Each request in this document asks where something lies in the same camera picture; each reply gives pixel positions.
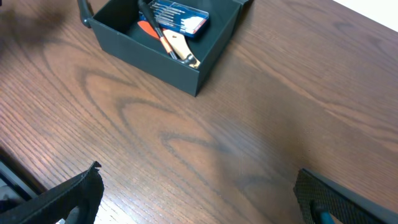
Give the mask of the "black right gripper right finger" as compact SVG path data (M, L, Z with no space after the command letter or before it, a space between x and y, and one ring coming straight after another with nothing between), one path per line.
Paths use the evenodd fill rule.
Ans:
M397 223L397 214L308 169L300 169L294 194L305 223Z

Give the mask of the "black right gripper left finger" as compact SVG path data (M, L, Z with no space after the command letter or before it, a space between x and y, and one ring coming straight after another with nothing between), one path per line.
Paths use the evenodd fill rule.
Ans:
M1 223L94 223L104 192L100 167L94 161L81 174L1 213Z

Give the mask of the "orange scraper wooden handle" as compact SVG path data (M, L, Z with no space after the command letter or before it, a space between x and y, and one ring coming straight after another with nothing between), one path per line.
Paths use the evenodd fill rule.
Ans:
M160 40L156 31L147 21L139 21L137 24L144 32L151 35L153 38ZM185 65L197 69L200 65L200 61L191 52L185 37L182 34L169 29L162 29L162 32L171 48L180 58L180 61Z

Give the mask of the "blue precision screwdriver set case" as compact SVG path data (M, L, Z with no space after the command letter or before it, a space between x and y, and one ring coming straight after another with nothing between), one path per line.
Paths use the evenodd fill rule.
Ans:
M167 29L187 37L195 37L207 23L210 15L206 11L168 0L138 0L139 17L156 29Z

